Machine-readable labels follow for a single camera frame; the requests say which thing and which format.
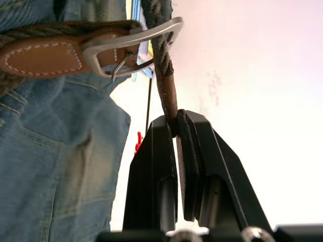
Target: blue denim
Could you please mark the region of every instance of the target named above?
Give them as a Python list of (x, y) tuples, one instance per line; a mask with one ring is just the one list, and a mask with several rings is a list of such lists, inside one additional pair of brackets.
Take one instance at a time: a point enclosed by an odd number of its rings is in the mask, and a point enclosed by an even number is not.
[[(87, 2), (68, 0), (57, 14), (53, 1), (2, 1), (0, 32), (88, 20), (74, 7)], [(28, 79), (0, 98), (1, 242), (94, 241), (110, 229), (130, 126), (110, 93), (125, 79), (112, 83), (92, 73)]]

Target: brown leather belt tab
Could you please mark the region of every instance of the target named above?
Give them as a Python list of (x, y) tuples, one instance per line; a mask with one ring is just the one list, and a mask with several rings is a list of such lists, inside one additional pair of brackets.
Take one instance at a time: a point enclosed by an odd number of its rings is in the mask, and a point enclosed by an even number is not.
[[(52, 37), (26, 38), (7, 44), (0, 49), (0, 69), (6, 73), (33, 78), (55, 78), (67, 74), (89, 72), (90, 68), (83, 58), (82, 45), (92, 38), (107, 39), (126, 36), (134, 29), (141, 31), (141, 25), (135, 21), (109, 23), (65, 23), (73, 28), (95, 25), (94, 31), (81, 35), (56, 35)], [(55, 24), (33, 26), (33, 30), (51, 28)], [(139, 44), (118, 49), (103, 50), (97, 54), (101, 67), (119, 64), (126, 56), (125, 66), (137, 65)]]

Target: brown rope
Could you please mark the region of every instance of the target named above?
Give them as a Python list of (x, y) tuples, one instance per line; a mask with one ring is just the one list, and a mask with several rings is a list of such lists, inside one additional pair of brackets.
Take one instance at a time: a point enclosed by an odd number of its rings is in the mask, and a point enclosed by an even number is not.
[[(142, 1), (142, 8), (149, 28), (157, 27), (165, 22), (165, 16), (162, 15), (161, 0)], [(169, 15), (166, 18), (168, 21), (168, 18), (171, 18), (171, 12), (164, 14)], [(168, 53), (167, 36), (156, 37), (151, 40), (151, 43), (155, 66), (157, 66), (163, 76), (169, 77), (174, 73), (174, 69)]]

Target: white stitching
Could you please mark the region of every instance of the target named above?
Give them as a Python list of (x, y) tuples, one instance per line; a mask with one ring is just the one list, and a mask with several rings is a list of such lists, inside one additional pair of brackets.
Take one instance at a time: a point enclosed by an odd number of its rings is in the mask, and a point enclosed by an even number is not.
[(11, 90), (10, 91), (15, 97), (19, 98), (22, 102), (24, 102), (24, 104), (27, 104), (28, 101), (23, 97), (21, 96), (18, 92), (15, 92), (14, 90)]
[[(42, 47), (51, 47), (51, 46), (58, 46), (59, 44), (65, 44), (65, 45), (67, 45), (69, 48), (71, 48), (71, 50), (72, 50), (72, 54), (73, 54), (73, 56), (74, 56), (74, 58), (75, 58), (75, 60), (76, 60), (76, 62), (77, 62), (77, 64), (79, 65), (79, 67), (78, 68), (76, 68), (76, 69), (69, 69), (69, 70), (63, 70), (63, 71), (56, 71), (56, 72), (51, 72), (51, 73), (48, 73), (48, 72), (44, 72), (44, 73), (32, 73), (32, 72), (27, 72), (27, 71), (23, 71), (23, 70), (19, 70), (19, 69), (17, 69), (17, 68), (14, 68), (14, 67), (12, 67), (12, 66), (10, 66), (9, 64), (8, 64), (8, 60), (9, 60), (9, 58), (11, 57), (11, 56), (13, 56), (13, 55), (15, 55), (15, 54), (17, 54), (17, 53), (20, 53), (20, 52), (22, 52), (23, 50), (25, 50), (25, 51), (28, 51), (28, 50), (31, 50), (32, 48), (42, 48)], [(20, 48), (20, 49), (15, 49), (15, 50), (13, 50), (13, 51), (11, 51), (9, 54), (7, 54), (6, 55), (6, 57), (5, 57), (5, 64), (6, 64), (6, 66), (8, 66), (10, 69), (12, 69), (12, 70), (14, 70), (14, 71), (16, 71), (16, 72), (21, 72), (21, 73), (28, 73), (28, 74), (30, 74), (30, 75), (36, 75), (36, 76), (42, 76), (42, 75), (55, 75), (55, 74), (60, 74), (60, 73), (62, 73), (62, 72), (75, 72), (75, 71), (77, 71), (77, 70), (80, 70), (81, 68), (82, 68), (82, 63), (81, 63), (81, 61), (80, 61), (80, 59), (79, 59), (79, 57), (78, 57), (78, 55), (77, 55), (77, 53), (76, 53), (76, 50), (72, 47), (72, 45), (70, 44), (70, 43), (66, 43), (66, 42), (60, 42), (60, 43), (52, 43), (52, 44), (41, 44), (41, 45), (30, 45), (30, 46), (28, 46), (28, 47), (26, 47), (26, 48)]]
[(19, 112), (18, 110), (15, 110), (14, 108), (9, 107), (9, 106), (7, 106), (7, 105), (5, 105), (5, 104), (1, 103), (1, 102), (0, 102), (0, 105), (1, 105), (1, 106), (3, 106), (3, 107), (6, 107), (7, 109), (9, 109), (9, 110), (11, 110), (11, 111), (13, 111), (13, 112), (16, 112), (17, 114), (20, 114), (20, 112)]
[(20, 100), (18, 97), (16, 97), (16, 96), (14, 96), (14, 95), (12, 95), (11, 93), (7, 93), (9, 96), (11, 96), (13, 99), (16, 99), (18, 102), (20, 102), (20, 103), (22, 103), (22, 104), (25, 104), (26, 105), (26, 103), (25, 102), (23, 102), (22, 100)]
[(117, 49), (113, 49), (113, 51), (114, 51), (114, 54), (115, 54), (115, 62), (117, 62), (117, 60), (118, 60)]

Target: black cable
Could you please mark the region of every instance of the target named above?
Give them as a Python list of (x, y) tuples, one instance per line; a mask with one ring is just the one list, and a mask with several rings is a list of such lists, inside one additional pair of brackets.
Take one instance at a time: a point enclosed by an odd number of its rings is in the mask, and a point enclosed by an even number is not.
[(147, 105), (147, 118), (146, 118), (146, 133), (148, 131), (148, 123), (149, 123), (149, 110), (150, 110), (150, 96), (151, 96), (151, 83), (152, 78), (149, 78), (149, 89), (148, 89), (148, 105)]

